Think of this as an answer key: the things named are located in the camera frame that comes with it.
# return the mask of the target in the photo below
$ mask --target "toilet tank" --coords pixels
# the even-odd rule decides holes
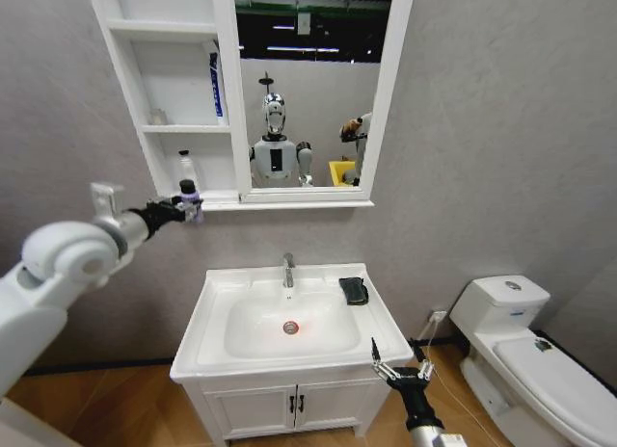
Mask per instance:
[[[467,285],[450,319],[462,331],[518,331],[529,327],[549,298],[549,293],[524,276],[479,278]]]

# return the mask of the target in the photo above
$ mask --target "chrome faucet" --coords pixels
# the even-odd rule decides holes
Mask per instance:
[[[293,274],[291,273],[291,269],[296,267],[296,264],[293,262],[293,254],[290,252],[286,252],[282,257],[282,266],[285,269],[285,278],[282,280],[282,286],[284,288],[293,288]]]

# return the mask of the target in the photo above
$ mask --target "toilet lid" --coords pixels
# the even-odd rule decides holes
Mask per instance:
[[[605,446],[617,446],[617,399],[549,341],[522,338],[494,347],[505,366],[555,416]]]

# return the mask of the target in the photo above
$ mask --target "bathroom sink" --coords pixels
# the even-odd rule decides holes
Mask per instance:
[[[231,308],[225,333],[230,355],[326,355],[348,351],[360,342],[353,314],[339,292],[294,292],[288,300],[279,281],[268,283],[265,294],[252,295]],[[289,331],[285,331],[285,324],[291,327]]]
[[[349,276],[367,304],[347,304],[338,279]],[[282,278],[281,267],[208,271],[172,378],[370,365],[371,337],[382,360],[412,358],[363,264],[298,266],[292,289]]]

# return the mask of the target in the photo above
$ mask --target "gray wall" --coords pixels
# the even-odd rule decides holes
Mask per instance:
[[[545,325],[596,291],[588,285],[617,254],[615,7],[416,0],[377,207],[208,214],[203,227],[170,227],[71,309],[41,362],[173,355],[206,269],[277,265],[286,250],[299,263],[367,263],[406,335],[472,278],[507,273],[552,292]],[[0,28],[6,270],[34,228],[92,214],[91,180],[126,184],[132,204],[153,189],[89,1],[0,0]],[[570,310],[607,326],[614,313]],[[590,364],[602,358],[615,382],[614,341],[592,357],[586,333],[550,329]]]
[[[544,327],[605,381],[617,385],[617,259],[569,300]]]
[[[265,133],[261,113],[265,89],[257,80],[268,71],[275,81],[271,91],[285,100],[283,132],[294,144],[310,142],[314,185],[331,186],[328,162],[340,160],[341,155],[356,156],[354,144],[340,141],[340,126],[372,110],[379,64],[242,59],[241,66],[249,143]]]

